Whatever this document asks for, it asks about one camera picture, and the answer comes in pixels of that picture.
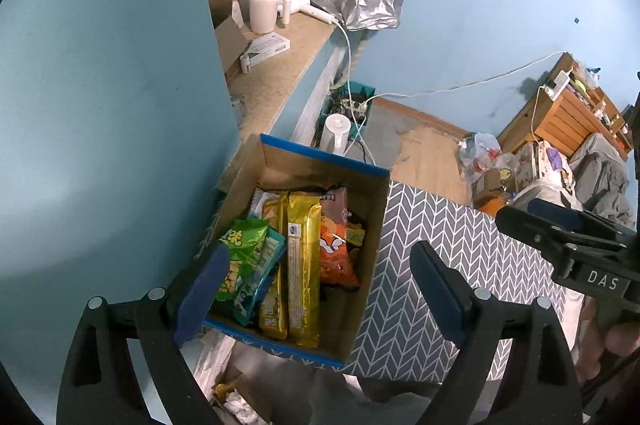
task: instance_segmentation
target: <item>open box of snacks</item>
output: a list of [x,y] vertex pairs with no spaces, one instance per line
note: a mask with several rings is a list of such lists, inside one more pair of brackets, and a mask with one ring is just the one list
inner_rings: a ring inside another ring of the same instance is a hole
[[205,324],[344,365],[376,264],[389,171],[265,134],[246,145],[212,229],[232,265]]

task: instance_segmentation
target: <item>wooden cabinet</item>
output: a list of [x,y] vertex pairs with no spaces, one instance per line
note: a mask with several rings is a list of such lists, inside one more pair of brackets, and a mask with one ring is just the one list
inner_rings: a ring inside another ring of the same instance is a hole
[[[575,61],[569,53],[564,53],[550,77],[558,76],[561,70],[570,73]],[[604,99],[606,113],[613,119],[620,115],[616,107],[601,89],[590,92],[588,108],[574,93],[565,89],[556,101],[551,101],[548,95],[538,90],[513,121],[500,133],[498,142],[503,152],[516,152],[525,142],[546,140],[556,147],[562,154],[570,158],[580,147],[582,142],[593,132],[602,133],[607,141],[613,145],[620,156],[626,161],[632,149],[630,133],[625,135],[621,129],[624,125],[622,117],[607,129],[593,114],[597,103]]]

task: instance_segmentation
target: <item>yellow snack package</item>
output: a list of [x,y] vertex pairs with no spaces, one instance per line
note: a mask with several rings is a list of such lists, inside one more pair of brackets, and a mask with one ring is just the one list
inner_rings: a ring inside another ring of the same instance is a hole
[[318,347],[320,339],[320,217],[320,196],[289,195],[289,333],[303,347]]
[[[281,194],[276,199],[268,199],[262,206],[261,217],[269,220],[273,230],[287,235],[287,203],[289,195]],[[287,266],[283,258],[278,265],[276,275],[267,295],[260,305],[258,326],[265,336],[284,340],[289,331],[289,312],[287,309]]]

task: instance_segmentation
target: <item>orange snack bag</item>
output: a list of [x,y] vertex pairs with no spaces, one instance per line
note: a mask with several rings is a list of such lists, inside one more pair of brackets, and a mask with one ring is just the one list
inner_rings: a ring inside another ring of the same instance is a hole
[[327,191],[320,206],[320,282],[357,288],[360,283],[347,251],[347,189]]

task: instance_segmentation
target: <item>teal snack package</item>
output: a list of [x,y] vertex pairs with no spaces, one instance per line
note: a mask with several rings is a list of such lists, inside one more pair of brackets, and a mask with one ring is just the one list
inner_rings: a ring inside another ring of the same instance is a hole
[[242,283],[234,302],[234,317],[242,326],[246,326],[250,322],[254,309],[257,309],[257,305],[260,304],[261,300],[258,295],[266,293],[266,290],[262,289],[263,286],[273,281],[270,273],[282,259],[284,245],[284,236],[273,228],[269,228],[262,246],[258,266],[251,277]]
[[234,219],[231,228],[220,237],[220,241],[229,247],[231,265],[216,300],[236,298],[242,283],[258,267],[268,229],[269,222],[266,219]]

